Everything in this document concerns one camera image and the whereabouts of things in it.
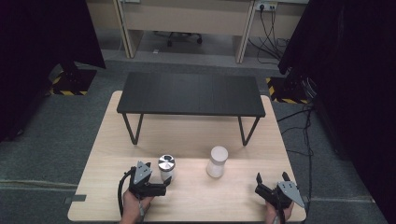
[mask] gray carpet floor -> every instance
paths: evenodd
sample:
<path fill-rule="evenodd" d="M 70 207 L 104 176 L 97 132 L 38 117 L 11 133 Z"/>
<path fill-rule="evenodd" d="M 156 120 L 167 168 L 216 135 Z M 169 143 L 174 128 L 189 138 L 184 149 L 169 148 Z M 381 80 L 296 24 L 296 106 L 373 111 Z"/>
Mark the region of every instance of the gray carpet floor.
<path fill-rule="evenodd" d="M 95 136 L 113 91 L 122 90 L 129 72 L 169 72 L 254 76 L 268 95 L 266 77 L 276 70 L 171 63 L 106 61 L 85 96 L 51 95 L 30 119 L 24 133 L 0 144 L 0 223 L 71 223 L 67 218 Z M 55 68 L 52 77 L 59 72 Z M 303 105 L 273 103 L 278 119 L 301 111 Z M 281 132 L 304 127 L 306 114 L 279 122 Z M 312 199 L 305 223 L 387 223 L 350 161 L 334 153 L 318 115 L 311 114 Z M 283 133 L 287 150 L 307 153 L 303 131 Z M 304 197 L 309 191 L 308 157 L 288 152 Z"/>

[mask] small black table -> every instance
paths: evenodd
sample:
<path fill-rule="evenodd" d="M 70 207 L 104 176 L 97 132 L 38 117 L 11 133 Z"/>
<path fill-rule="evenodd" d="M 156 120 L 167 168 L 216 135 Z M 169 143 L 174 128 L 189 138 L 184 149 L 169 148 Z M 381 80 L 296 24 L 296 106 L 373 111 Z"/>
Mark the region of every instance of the small black table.
<path fill-rule="evenodd" d="M 144 114 L 238 117 L 246 146 L 260 118 L 265 117 L 255 77 L 197 74 L 130 73 L 117 112 L 137 145 Z M 126 114 L 140 114 L 134 136 Z M 255 117 L 245 139 L 241 117 Z"/>

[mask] human hand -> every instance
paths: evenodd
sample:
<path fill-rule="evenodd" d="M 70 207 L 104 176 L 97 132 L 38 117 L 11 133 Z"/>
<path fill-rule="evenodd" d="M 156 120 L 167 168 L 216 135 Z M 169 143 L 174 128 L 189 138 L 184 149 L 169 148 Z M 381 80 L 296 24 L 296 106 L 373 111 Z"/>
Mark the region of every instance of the human hand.
<path fill-rule="evenodd" d="M 275 221 L 275 218 L 277 216 L 276 209 L 267 201 L 265 201 L 265 206 L 267 207 L 267 214 L 265 216 L 265 223 L 266 224 L 273 224 Z M 283 209 L 285 213 L 285 220 L 287 221 L 291 217 L 291 210 L 293 210 L 294 202 L 291 202 L 291 205 Z"/>
<path fill-rule="evenodd" d="M 140 207 L 139 200 L 131 193 L 129 190 L 125 190 L 122 195 L 123 199 L 123 214 L 120 224 L 135 224 L 140 220 Z M 154 197 L 147 197 L 141 200 L 143 210 L 146 211 L 149 207 L 149 203 L 154 199 Z"/>

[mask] white cylindrical container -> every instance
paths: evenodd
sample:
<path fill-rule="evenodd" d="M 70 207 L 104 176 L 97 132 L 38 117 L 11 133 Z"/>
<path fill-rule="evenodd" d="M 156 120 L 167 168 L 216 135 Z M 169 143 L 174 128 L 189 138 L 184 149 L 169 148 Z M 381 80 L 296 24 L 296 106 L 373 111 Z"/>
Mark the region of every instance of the white cylindrical container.
<path fill-rule="evenodd" d="M 225 147 L 214 147 L 210 152 L 210 160 L 206 171 L 213 177 L 221 177 L 224 174 L 224 164 L 228 159 L 228 151 Z"/>
<path fill-rule="evenodd" d="M 175 158 L 171 155 L 163 155 L 158 160 L 158 168 L 161 171 L 161 179 L 165 181 L 172 176 L 172 181 L 175 179 Z"/>

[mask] black metal leg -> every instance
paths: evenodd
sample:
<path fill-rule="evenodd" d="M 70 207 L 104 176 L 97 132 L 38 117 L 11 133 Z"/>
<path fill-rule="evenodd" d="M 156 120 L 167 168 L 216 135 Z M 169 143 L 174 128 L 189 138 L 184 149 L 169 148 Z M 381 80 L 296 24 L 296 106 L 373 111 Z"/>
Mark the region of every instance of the black metal leg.
<path fill-rule="evenodd" d="M 126 117 L 126 114 L 122 113 L 122 117 L 124 118 L 129 135 L 131 136 L 132 143 L 134 145 L 137 145 L 137 141 L 139 140 L 140 127 L 142 126 L 143 114 L 140 114 L 139 124 L 137 125 L 136 137 L 134 137 L 134 134 L 132 133 L 131 125 L 129 125 L 129 120 Z"/>
<path fill-rule="evenodd" d="M 256 117 L 256 120 L 254 120 L 253 126 L 250 129 L 250 133 L 247 136 L 247 139 L 245 140 L 245 135 L 244 135 L 244 127 L 242 126 L 242 120 L 241 117 L 238 117 L 238 121 L 239 121 L 239 129 L 241 130 L 241 136 L 242 136 L 242 144 L 244 146 L 246 146 L 248 144 L 248 141 L 250 140 L 251 135 L 254 132 L 254 129 L 257 126 L 257 123 L 259 122 L 260 117 Z"/>

